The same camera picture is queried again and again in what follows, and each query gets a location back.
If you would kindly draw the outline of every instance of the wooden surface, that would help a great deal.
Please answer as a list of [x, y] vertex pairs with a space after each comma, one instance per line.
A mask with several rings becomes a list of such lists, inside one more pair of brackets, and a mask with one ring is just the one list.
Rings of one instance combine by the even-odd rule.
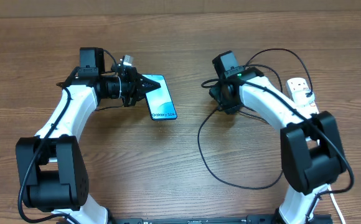
[[0, 18], [340, 10], [361, 0], [0, 0]]
[[[90, 46], [108, 49], [116, 58], [134, 56], [141, 73], [165, 75], [179, 116], [151, 121], [145, 101], [90, 116], [80, 140], [90, 193], [116, 217], [274, 212], [286, 193], [284, 178], [260, 191], [221, 184], [204, 167], [196, 136], [215, 107], [200, 87], [216, 77], [211, 60], [233, 50], [242, 63], [259, 50], [285, 47], [311, 71], [319, 109], [337, 118], [356, 185], [336, 198], [346, 220], [361, 223], [361, 12], [0, 19], [0, 223], [22, 223], [16, 207], [17, 140], [45, 124], [61, 95], [55, 83], [78, 65], [78, 49]], [[284, 83], [305, 78], [302, 66], [286, 52], [268, 52], [255, 62], [275, 68]], [[265, 72], [278, 86], [274, 75]], [[232, 183], [261, 186], [280, 172], [279, 136], [257, 120], [217, 113], [201, 141], [209, 166]], [[344, 174], [333, 188], [348, 182]], [[317, 212], [331, 213], [338, 222], [328, 196]], [[27, 214], [42, 215], [35, 209]]]

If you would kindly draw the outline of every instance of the smartphone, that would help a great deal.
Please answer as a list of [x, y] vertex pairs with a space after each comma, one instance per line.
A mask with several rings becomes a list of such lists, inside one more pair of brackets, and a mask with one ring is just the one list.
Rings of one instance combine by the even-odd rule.
[[162, 75], [143, 75], [144, 77], [160, 83], [161, 88], [146, 93], [150, 117], [153, 121], [176, 119], [174, 103], [169, 94], [168, 86]]

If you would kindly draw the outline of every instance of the blue phone screen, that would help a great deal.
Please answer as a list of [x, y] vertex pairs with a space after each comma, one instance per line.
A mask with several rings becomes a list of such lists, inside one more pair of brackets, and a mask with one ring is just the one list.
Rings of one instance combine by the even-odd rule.
[[161, 88], [146, 93], [146, 101], [149, 106], [150, 116], [153, 120], [176, 119], [177, 114], [167, 87], [166, 80], [162, 75], [143, 75], [144, 77], [160, 83]]

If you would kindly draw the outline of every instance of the wooden tabletop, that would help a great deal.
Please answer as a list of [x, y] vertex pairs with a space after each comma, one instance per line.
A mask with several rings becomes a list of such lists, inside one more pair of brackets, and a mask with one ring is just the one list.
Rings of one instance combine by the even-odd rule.
[[[361, 223], [359, 11], [0, 19], [0, 223], [22, 223], [15, 145], [52, 114], [61, 96], [55, 84], [78, 65], [80, 47], [102, 47], [117, 59], [132, 55], [138, 72], [164, 75], [178, 114], [175, 121], [152, 121], [143, 100], [90, 116], [80, 140], [90, 194], [115, 217], [244, 217], [279, 207], [288, 187], [285, 178], [258, 191], [218, 182], [201, 160], [197, 131], [215, 108], [200, 87], [217, 76], [214, 57], [232, 50], [244, 63], [260, 50], [284, 47], [305, 61], [319, 110], [337, 119], [356, 184], [336, 199], [347, 222]], [[276, 69], [283, 83], [306, 78], [287, 52], [267, 52], [254, 62]], [[275, 76], [263, 71], [278, 86]], [[209, 166], [231, 183], [258, 187], [280, 173], [279, 136], [258, 120], [216, 113], [201, 142]], [[343, 174], [333, 189], [348, 183]], [[331, 213], [339, 222], [328, 196], [316, 212]], [[36, 209], [26, 213], [47, 215]]]

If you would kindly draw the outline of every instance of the wood grain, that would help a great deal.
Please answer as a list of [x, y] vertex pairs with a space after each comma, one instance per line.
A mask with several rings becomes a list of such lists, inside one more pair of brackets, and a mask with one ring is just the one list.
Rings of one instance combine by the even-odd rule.
[[0, 0], [0, 18], [342, 10], [361, 0]]
[[[116, 217], [273, 213], [287, 181], [261, 191], [223, 185], [205, 169], [196, 136], [215, 107], [200, 87], [216, 76], [211, 60], [233, 50], [242, 63], [259, 50], [285, 47], [304, 59], [319, 109], [337, 118], [356, 185], [336, 197], [347, 222], [361, 223], [361, 11], [0, 19], [0, 223], [22, 223], [16, 208], [17, 140], [45, 124], [60, 99], [55, 83], [78, 65], [78, 49], [89, 46], [117, 58], [130, 54], [139, 72], [165, 75], [179, 116], [151, 121], [144, 101], [90, 116], [80, 140], [90, 193]], [[286, 52], [266, 53], [255, 62], [275, 68], [283, 82], [305, 77]], [[201, 138], [209, 166], [227, 181], [260, 186], [280, 172], [279, 137], [257, 120], [217, 113]], [[333, 188], [348, 181], [344, 174]], [[329, 197], [317, 212], [331, 213], [338, 222]], [[45, 215], [35, 209], [27, 214]]]

